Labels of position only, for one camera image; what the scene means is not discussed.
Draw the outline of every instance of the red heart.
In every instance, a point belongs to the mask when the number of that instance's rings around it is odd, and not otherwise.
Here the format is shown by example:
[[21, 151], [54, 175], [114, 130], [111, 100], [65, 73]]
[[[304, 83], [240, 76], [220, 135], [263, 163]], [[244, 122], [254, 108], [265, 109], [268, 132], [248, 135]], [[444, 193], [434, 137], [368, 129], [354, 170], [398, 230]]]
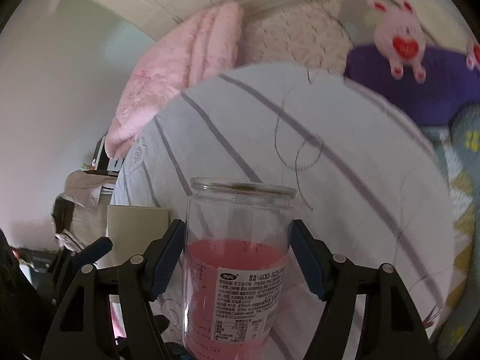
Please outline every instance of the red heart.
[[473, 54], [475, 54], [477, 62], [480, 62], [480, 46], [478, 44], [473, 47]]
[[416, 40], [405, 40], [400, 36], [393, 38], [393, 47], [403, 59], [411, 59], [419, 52], [419, 44]]

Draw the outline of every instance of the pink pig plush toy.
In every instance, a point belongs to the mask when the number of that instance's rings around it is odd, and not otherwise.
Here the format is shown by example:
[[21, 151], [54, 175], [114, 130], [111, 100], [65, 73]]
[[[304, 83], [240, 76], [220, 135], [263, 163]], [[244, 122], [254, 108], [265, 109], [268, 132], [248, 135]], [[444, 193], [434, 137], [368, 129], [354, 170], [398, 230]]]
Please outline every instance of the pink pig plush toy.
[[425, 35], [409, 2], [400, 1], [400, 7], [383, 0], [367, 0], [383, 17], [375, 29], [375, 45], [388, 62], [392, 76], [403, 77], [404, 65], [412, 66], [417, 83], [425, 82], [426, 71], [422, 66], [425, 54]]

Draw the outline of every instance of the white wall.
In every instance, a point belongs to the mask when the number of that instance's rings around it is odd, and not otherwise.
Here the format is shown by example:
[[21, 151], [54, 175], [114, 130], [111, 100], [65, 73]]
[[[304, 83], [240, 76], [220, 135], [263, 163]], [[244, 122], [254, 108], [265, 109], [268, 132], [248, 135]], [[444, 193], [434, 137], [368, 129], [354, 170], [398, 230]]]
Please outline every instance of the white wall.
[[23, 0], [0, 34], [0, 227], [55, 248], [50, 210], [91, 162], [138, 57], [153, 40], [89, 0]]

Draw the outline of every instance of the stuffed toy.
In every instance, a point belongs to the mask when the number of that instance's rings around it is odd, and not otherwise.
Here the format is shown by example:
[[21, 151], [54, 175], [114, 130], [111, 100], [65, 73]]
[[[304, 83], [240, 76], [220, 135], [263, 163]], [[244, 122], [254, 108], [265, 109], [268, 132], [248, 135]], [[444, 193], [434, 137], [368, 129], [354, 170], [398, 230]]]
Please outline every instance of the stuffed toy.
[[477, 68], [480, 72], [480, 45], [476, 40], [469, 40], [466, 45], [466, 66], [469, 71]]
[[388, 62], [396, 80], [403, 77], [403, 67], [412, 66], [417, 83], [426, 79], [422, 66], [425, 53], [425, 35], [409, 2], [401, 0], [400, 7], [383, 0], [367, 0], [374, 9], [383, 12], [382, 19], [375, 28], [375, 45]]

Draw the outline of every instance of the pink fluffy blanket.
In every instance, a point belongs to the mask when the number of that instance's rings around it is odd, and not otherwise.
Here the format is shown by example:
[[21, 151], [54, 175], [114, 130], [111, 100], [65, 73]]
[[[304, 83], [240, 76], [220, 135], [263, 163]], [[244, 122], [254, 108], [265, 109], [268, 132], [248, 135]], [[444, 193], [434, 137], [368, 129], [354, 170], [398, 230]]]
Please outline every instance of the pink fluffy blanket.
[[147, 123], [181, 90], [234, 68], [242, 17], [235, 2], [202, 10], [139, 59], [106, 135], [110, 158], [125, 158]]

